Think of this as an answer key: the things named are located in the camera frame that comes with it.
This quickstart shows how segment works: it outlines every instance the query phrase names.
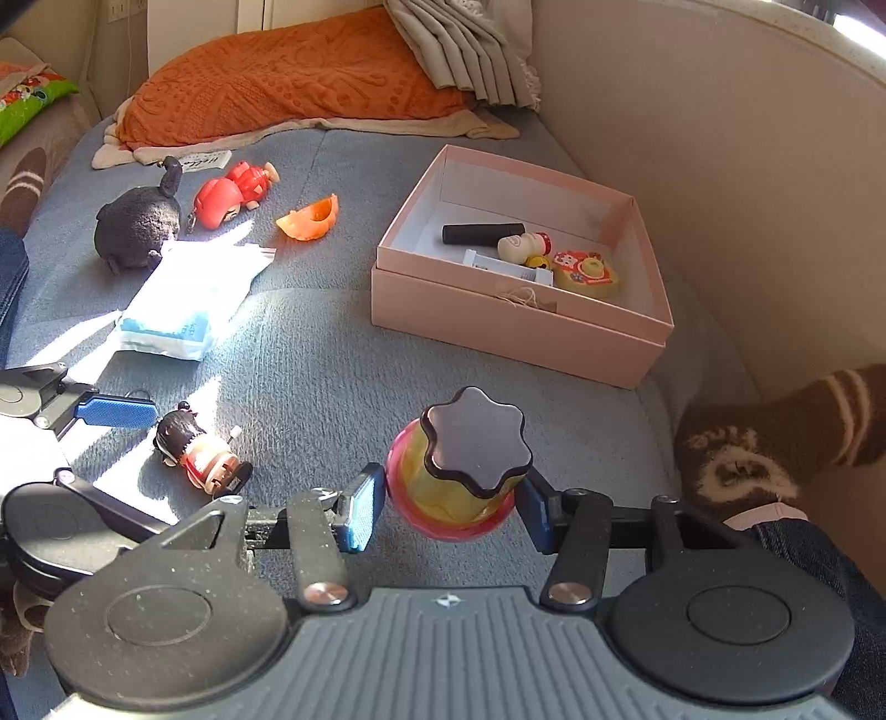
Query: yellow toy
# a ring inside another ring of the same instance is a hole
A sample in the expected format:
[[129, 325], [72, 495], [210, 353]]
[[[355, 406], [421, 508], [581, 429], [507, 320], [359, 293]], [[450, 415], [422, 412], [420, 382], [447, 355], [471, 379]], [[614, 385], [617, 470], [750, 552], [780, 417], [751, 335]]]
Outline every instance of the yellow toy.
[[609, 297], [618, 289], [618, 274], [599, 253], [565, 250], [554, 255], [554, 285], [592, 298]]
[[551, 270], [553, 268], [553, 263], [547, 255], [533, 255], [532, 257], [526, 258], [526, 262], [524, 262], [523, 265], [527, 268], [544, 268], [545, 270]]

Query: metal screw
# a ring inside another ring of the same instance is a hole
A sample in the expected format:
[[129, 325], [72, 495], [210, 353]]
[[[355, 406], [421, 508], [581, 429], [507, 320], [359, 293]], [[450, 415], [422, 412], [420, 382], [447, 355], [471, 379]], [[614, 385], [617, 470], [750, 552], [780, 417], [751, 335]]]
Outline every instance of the metal screw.
[[556, 583], [548, 589], [548, 597], [561, 605], [584, 605], [593, 596], [591, 589], [581, 583]]
[[563, 494], [560, 496], [560, 502], [563, 504], [563, 509], [567, 513], [572, 514], [579, 509], [581, 498], [590, 494], [591, 491], [585, 488], [569, 488], [563, 491]]
[[347, 588], [338, 583], [311, 583], [304, 595], [312, 605], [340, 605], [347, 600]]

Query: red toy figure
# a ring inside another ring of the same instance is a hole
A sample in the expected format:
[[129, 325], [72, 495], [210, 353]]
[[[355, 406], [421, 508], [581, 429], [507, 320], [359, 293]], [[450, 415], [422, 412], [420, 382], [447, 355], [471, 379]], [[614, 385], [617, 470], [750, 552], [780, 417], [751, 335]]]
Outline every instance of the red toy figure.
[[280, 176], [269, 162], [259, 168], [241, 160], [225, 177], [214, 177], [200, 188], [188, 227], [193, 228], [199, 220], [207, 230], [216, 230], [236, 217], [241, 206], [246, 205], [247, 210], [257, 208], [271, 186], [279, 182]]

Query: black plastic knob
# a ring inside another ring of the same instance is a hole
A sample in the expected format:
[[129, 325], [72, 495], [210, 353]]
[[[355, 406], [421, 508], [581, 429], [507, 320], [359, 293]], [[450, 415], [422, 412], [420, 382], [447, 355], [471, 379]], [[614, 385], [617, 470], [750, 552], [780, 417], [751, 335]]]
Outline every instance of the black plastic knob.
[[479, 387], [463, 387], [455, 397], [422, 413], [428, 436], [427, 471], [455, 480], [475, 497], [495, 497], [503, 483], [525, 475], [532, 451], [523, 439], [523, 412], [497, 403]]

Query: black plush toy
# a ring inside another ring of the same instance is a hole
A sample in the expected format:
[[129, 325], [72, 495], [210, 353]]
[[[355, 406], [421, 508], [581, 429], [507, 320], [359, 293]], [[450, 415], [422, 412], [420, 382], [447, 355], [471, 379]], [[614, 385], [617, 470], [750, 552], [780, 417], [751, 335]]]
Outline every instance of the black plush toy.
[[178, 239], [181, 213], [175, 192], [182, 166], [171, 155], [163, 160], [166, 174], [159, 187], [134, 187], [98, 211], [96, 252], [114, 275], [126, 268], [151, 268], [162, 259], [166, 240]]

